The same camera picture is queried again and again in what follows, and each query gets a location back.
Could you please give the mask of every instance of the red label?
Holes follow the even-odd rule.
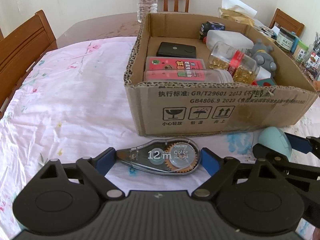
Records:
[[[234,54],[233,58],[230,61],[229,67],[228,67],[228,72],[231,74],[231,76],[234,76],[237,68],[239,67],[242,59],[244,57],[244,53],[241,51],[237,50],[236,53]]]

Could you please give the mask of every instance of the black case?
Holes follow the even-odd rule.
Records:
[[[156,56],[196,58],[197,55],[195,46],[170,42],[161,42]]]

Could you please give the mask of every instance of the screw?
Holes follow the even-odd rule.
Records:
[[[210,191],[204,188],[200,188],[195,191],[195,195],[197,197],[208,197],[210,196]]]
[[[122,191],[119,189],[111,189],[107,192],[107,196],[110,198],[118,198],[122,196]]]

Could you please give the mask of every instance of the cardboard box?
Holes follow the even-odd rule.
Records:
[[[242,83],[143,82],[146,57],[155,56],[162,41],[196,46],[207,64],[210,54],[199,40],[206,21],[221,22],[253,42],[274,48],[279,86]],[[139,135],[210,135],[295,124],[317,98],[312,84],[294,62],[253,27],[221,18],[188,13],[155,13],[143,20],[132,49],[124,83]]]

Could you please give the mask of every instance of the jar lid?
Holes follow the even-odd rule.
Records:
[[[305,51],[309,49],[309,47],[306,44],[304,44],[302,41],[298,41],[298,46],[304,49]]]
[[[295,39],[296,37],[291,33],[291,32],[289,32],[287,29],[285,29],[285,28],[280,28],[280,31],[283,33],[283,34],[285,34],[285,35],[287,35],[287,36],[289,36],[291,39]]]
[[[233,83],[233,78],[227,70],[225,69],[214,69],[214,70],[220,72],[220,81],[222,84]]]

